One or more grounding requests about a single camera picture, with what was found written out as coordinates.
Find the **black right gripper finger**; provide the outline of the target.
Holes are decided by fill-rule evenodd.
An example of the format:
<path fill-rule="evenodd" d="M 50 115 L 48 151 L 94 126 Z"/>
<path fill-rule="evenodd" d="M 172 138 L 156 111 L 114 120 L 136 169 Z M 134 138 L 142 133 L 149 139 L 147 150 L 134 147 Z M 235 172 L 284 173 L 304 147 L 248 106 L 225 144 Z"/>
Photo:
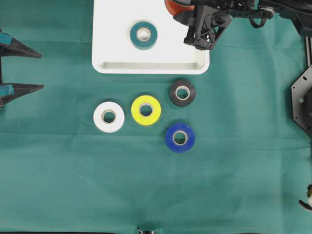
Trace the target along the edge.
<path fill-rule="evenodd" d="M 194 11 L 182 11 L 173 16 L 173 19 L 189 27 L 194 27 L 195 25 Z"/>
<path fill-rule="evenodd" d="M 195 25 L 189 27 L 186 45 L 198 50 L 211 50 L 231 23 L 231 16 L 207 5 L 194 8 Z"/>

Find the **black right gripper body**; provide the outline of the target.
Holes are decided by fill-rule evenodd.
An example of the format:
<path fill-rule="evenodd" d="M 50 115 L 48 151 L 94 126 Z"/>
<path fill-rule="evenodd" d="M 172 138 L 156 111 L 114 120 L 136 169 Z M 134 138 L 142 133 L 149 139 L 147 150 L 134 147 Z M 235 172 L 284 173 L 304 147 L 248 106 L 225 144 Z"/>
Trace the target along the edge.
<path fill-rule="evenodd" d="M 233 17 L 261 16 L 261 10 L 254 8 L 254 0 L 176 0 L 175 3 L 183 6 L 207 5 Z"/>

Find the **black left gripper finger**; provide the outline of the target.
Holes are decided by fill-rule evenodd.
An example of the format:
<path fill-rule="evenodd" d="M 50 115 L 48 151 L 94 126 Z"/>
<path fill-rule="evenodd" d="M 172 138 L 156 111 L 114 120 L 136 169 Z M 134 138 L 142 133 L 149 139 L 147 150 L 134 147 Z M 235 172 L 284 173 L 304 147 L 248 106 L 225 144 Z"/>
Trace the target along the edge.
<path fill-rule="evenodd" d="M 0 106 L 4 107 L 7 103 L 26 94 L 43 89 L 44 85 L 35 84 L 1 84 L 0 85 Z"/>
<path fill-rule="evenodd" d="M 3 31 L 0 31 L 0 56 L 42 57 L 40 53 Z"/>

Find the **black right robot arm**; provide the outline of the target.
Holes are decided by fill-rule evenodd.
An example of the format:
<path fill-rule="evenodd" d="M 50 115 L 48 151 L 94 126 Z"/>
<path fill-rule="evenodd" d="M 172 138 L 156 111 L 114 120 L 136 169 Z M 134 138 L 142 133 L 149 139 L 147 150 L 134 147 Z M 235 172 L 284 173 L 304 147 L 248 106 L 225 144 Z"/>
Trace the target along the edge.
<path fill-rule="evenodd" d="M 176 14 L 175 21 L 188 27 L 186 45 L 198 50 L 212 50 L 233 18 L 246 18 L 253 28 L 261 28 L 278 14 L 292 21 L 299 35 L 312 35 L 312 2 L 310 0 L 177 0 L 191 6 Z"/>

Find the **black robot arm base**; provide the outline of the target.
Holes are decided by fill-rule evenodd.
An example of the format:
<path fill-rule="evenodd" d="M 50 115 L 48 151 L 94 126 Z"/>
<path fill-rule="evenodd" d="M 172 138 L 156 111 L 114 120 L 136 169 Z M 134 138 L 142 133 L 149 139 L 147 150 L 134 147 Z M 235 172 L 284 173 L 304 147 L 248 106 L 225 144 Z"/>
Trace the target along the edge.
<path fill-rule="evenodd" d="M 293 120 L 312 137 L 312 66 L 293 83 L 291 93 Z"/>

